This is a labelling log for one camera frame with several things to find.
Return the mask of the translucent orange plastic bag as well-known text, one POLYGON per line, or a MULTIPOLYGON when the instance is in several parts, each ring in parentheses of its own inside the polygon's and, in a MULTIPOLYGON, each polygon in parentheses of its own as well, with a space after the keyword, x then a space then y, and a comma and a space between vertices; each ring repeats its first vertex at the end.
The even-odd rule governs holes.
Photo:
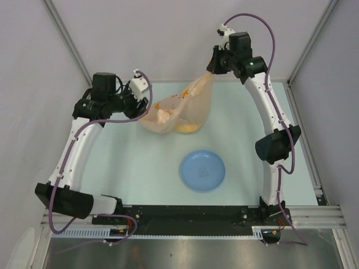
POLYGON ((151 106, 140 123, 154 133, 194 133, 207 121, 213 93, 214 75, 207 72, 189 83, 180 94, 151 106))

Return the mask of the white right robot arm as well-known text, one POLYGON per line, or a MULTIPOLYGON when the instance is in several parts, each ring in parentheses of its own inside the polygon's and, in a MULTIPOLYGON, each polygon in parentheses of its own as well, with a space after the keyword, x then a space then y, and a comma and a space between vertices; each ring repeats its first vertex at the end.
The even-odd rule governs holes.
POLYGON ((261 56, 252 55, 251 39, 247 32, 232 29, 218 30, 221 41, 213 48, 207 71, 216 75, 232 72, 253 98, 259 111, 265 136, 255 143, 255 151, 263 162, 264 186, 259 200, 258 218, 265 225, 286 217, 282 192, 284 162, 294 158, 294 146, 301 135, 277 103, 270 83, 268 67, 261 56))

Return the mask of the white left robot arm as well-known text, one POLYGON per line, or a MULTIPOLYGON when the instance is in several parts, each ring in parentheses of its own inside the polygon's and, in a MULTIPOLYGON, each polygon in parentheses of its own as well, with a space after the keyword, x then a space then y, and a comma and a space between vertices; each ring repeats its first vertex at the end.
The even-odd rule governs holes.
POLYGON ((139 70, 123 84, 114 73, 95 73, 92 87, 75 104, 69 138, 62 156, 47 183, 39 183, 36 196, 49 212, 85 219, 104 214, 112 224, 123 220, 124 210, 118 198, 80 191, 83 173, 94 143, 114 113, 123 113, 125 122, 140 119, 150 99, 145 97, 150 84, 139 70))

